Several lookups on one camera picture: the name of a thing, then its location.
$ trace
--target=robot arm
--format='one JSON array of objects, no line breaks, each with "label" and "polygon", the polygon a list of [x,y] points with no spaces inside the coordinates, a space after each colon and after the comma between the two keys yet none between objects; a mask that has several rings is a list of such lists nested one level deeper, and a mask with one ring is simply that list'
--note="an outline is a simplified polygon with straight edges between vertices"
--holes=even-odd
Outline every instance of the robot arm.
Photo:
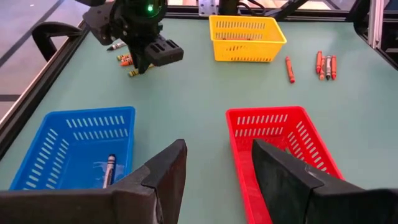
[{"label": "robot arm", "polygon": [[83,15],[90,31],[102,45],[124,41],[140,74],[150,64],[167,65],[183,58],[183,50],[160,35],[166,0],[76,0],[91,6]]}]

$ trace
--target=plastic basket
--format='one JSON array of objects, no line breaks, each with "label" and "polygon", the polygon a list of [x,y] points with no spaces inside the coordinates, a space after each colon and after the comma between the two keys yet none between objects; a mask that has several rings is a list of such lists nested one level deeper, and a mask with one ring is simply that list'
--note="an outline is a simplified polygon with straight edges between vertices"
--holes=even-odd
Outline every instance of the plastic basket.
[{"label": "plastic basket", "polygon": [[254,173],[253,139],[263,139],[330,175],[343,178],[303,108],[230,109],[226,117],[248,223],[272,223]]},{"label": "plastic basket", "polygon": [[286,44],[271,17],[210,16],[216,61],[271,62]]},{"label": "plastic basket", "polygon": [[110,154],[117,182],[132,169],[134,116],[133,107],[49,113],[10,190],[102,188]]}]

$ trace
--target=green led light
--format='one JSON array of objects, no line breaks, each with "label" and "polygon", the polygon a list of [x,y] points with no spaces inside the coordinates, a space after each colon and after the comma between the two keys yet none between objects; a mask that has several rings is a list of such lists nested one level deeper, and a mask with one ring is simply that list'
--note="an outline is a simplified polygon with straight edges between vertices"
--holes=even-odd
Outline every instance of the green led light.
[{"label": "green led light", "polygon": [[148,8],[147,8],[147,10],[149,11],[149,12],[152,12],[153,10],[154,10],[154,5],[148,5]]}]

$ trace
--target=yellow crayon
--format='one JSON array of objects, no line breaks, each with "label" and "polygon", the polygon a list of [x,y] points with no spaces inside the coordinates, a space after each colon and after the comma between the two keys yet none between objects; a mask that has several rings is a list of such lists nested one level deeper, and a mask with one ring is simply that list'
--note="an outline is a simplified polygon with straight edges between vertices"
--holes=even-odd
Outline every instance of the yellow crayon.
[{"label": "yellow crayon", "polygon": [[[155,65],[154,64],[150,64],[148,68],[153,68],[153,67],[155,67]],[[130,77],[133,77],[133,76],[136,76],[136,75],[139,75],[139,72],[138,72],[137,68],[135,68],[134,70],[129,72],[129,76]]]},{"label": "yellow crayon", "polygon": [[117,56],[116,58],[118,59],[118,61],[120,61],[125,57],[130,57],[130,54],[122,54],[122,55]]}]

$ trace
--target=cable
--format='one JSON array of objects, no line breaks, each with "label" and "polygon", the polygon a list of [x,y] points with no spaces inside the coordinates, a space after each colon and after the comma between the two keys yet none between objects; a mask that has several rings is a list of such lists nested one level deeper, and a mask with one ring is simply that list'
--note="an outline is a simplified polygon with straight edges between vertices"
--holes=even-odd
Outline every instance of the cable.
[{"label": "cable", "polygon": [[248,0],[248,1],[249,1],[250,3],[256,5],[256,6],[259,6],[259,7],[262,9],[262,13],[256,13],[256,12],[254,12],[254,11],[250,8],[250,6],[248,6],[246,3],[239,2],[238,5],[239,5],[239,6],[244,6],[253,16],[264,16],[264,14],[266,13],[266,8],[265,8],[262,4],[258,3],[258,2],[255,1],[255,0]]}]

